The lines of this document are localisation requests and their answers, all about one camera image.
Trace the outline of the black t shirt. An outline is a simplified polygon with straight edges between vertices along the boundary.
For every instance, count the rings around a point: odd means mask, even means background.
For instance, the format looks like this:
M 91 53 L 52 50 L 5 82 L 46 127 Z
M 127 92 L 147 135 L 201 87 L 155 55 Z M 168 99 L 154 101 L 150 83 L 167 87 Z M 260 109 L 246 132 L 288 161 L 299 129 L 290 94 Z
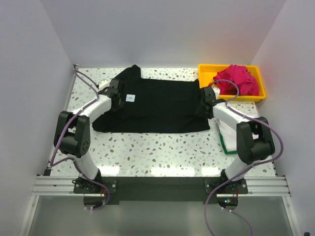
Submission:
M 122 107 L 99 116 L 92 124 L 96 132 L 190 133 L 209 130 L 207 118 L 196 113 L 199 82 L 141 77 L 133 65 L 116 77 L 124 84 Z

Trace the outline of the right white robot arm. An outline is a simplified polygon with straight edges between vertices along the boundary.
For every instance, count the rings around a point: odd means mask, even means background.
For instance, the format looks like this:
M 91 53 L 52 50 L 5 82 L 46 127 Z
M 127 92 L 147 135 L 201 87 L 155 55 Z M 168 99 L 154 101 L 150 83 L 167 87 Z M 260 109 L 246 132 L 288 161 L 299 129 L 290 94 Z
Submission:
M 236 132 L 237 157 L 221 171 L 216 186 L 216 190 L 231 193 L 254 164 L 274 154 L 275 145 L 266 118 L 254 118 L 233 109 L 227 101 L 218 98 L 219 92 L 218 88 L 201 88 L 196 114 L 222 121 Z

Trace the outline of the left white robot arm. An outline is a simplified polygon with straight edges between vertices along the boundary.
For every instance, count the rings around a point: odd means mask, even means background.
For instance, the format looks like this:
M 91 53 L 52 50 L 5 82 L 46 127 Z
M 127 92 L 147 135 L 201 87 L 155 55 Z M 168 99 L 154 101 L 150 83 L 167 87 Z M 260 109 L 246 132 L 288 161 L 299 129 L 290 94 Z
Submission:
M 91 124 L 109 111 L 122 107 L 126 83 L 112 79 L 109 86 L 96 93 L 96 97 L 86 105 L 59 114 L 54 137 L 54 152 L 50 166 L 71 160 L 79 177 L 72 183 L 75 193 L 108 193 L 103 185 L 101 172 L 90 154 Z

